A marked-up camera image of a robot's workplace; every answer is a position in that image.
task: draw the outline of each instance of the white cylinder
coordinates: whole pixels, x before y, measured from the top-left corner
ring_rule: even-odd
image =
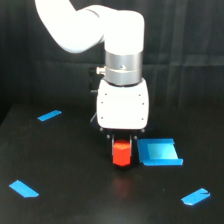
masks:
[[[105,50],[116,55],[132,55],[143,51],[144,18],[134,11],[117,11],[108,21]]]

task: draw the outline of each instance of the blue tape piece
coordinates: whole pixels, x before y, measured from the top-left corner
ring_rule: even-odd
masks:
[[[143,161],[146,166],[182,166],[183,159],[150,159]]]
[[[182,198],[181,200],[185,205],[195,205],[208,197],[210,197],[210,193],[204,188],[201,188],[193,192],[192,194],[189,194],[188,196]]]
[[[26,186],[21,181],[17,180],[13,184],[9,185],[14,191],[22,195],[24,198],[37,197],[39,194]]]
[[[52,112],[50,112],[48,114],[45,114],[43,116],[38,117],[37,119],[40,120],[40,121],[46,121],[46,120],[48,120],[48,119],[50,119],[52,117],[55,117],[55,116],[57,116],[59,114],[61,114],[61,111],[54,110],[54,111],[52,111]]]

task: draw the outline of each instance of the blue folded paper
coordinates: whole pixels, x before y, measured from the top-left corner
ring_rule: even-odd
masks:
[[[39,195],[37,192],[29,188],[27,185],[25,185],[19,180],[9,185],[9,187],[11,187],[14,191],[22,195],[24,198],[37,197]]]
[[[146,166],[181,166],[183,159],[178,159],[174,141],[168,139],[138,140],[139,160]]]
[[[208,197],[210,197],[210,193],[204,188],[201,188],[193,192],[192,194],[189,194],[188,196],[182,198],[181,200],[185,205],[195,205]]]

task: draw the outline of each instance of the black table surface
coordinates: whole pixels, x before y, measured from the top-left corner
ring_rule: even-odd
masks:
[[[45,122],[38,116],[62,111]],[[1,224],[224,223],[224,109],[151,108],[145,138],[173,138],[183,166],[118,169],[92,110],[15,105],[0,127]],[[20,180],[39,193],[23,198]],[[205,188],[211,197],[186,206]]]

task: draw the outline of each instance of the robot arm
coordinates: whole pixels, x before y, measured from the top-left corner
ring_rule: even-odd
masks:
[[[104,41],[106,21],[117,12],[104,6],[76,11],[69,0],[35,0],[37,12],[60,47],[81,53]]]
[[[37,12],[53,39],[70,53],[81,53],[105,40],[117,55],[143,50],[144,19],[133,11],[92,5],[76,11],[69,0],[35,0]]]

